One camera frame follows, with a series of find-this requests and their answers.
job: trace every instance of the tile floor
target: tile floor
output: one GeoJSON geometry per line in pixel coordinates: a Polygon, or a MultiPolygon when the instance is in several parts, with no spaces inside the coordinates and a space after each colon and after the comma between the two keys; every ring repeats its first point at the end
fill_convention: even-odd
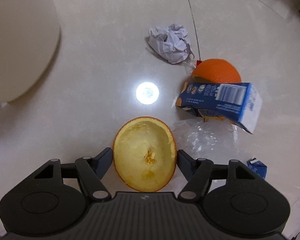
{"type": "MultiPolygon", "coordinates": [[[[51,158],[73,162],[111,146],[137,116],[169,126],[189,116],[174,107],[187,78],[183,65],[161,60],[146,42],[148,28],[186,27],[196,59],[224,58],[263,98],[254,135],[238,131],[237,156],[268,166],[266,180],[291,205],[284,230],[300,228],[300,0],[54,0],[62,30],[59,51],[24,96],[0,106],[0,199],[51,158]],[[155,83],[152,105],[135,97],[155,83]]],[[[129,190],[113,167],[103,179],[112,193],[129,190]]],[[[166,190],[185,180],[177,171],[166,190]]]]}

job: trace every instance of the cardboard box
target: cardboard box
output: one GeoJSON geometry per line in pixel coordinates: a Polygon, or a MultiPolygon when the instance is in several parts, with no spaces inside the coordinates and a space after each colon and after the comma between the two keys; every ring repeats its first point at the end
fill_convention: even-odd
{"type": "Polygon", "coordinates": [[[262,99],[251,83],[210,84],[186,82],[176,106],[205,119],[229,119],[253,133],[262,99]]]}
{"type": "Polygon", "coordinates": [[[264,165],[261,161],[253,158],[247,161],[247,166],[250,170],[258,174],[261,178],[266,179],[267,166],[264,165]]]}

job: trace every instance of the clear plastic wrap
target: clear plastic wrap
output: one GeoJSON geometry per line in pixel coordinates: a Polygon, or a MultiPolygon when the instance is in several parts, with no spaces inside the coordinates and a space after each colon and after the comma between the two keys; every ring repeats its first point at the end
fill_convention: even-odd
{"type": "Polygon", "coordinates": [[[195,60],[191,57],[188,57],[186,60],[178,63],[178,65],[184,66],[185,70],[186,70],[186,75],[188,77],[191,77],[191,73],[195,69],[196,63],[197,63],[197,60],[195,60]]]}
{"type": "Polygon", "coordinates": [[[207,158],[215,164],[228,164],[229,160],[239,158],[235,147],[236,129],[226,120],[181,120],[174,123],[172,133],[177,148],[194,159],[207,158]]]}

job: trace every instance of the crumpled paper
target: crumpled paper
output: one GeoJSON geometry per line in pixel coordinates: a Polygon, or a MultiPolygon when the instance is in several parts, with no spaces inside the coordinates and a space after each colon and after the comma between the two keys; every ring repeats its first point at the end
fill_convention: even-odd
{"type": "Polygon", "coordinates": [[[175,64],[194,55],[188,33],[182,25],[172,24],[167,28],[149,29],[149,45],[161,57],[175,64]]]}

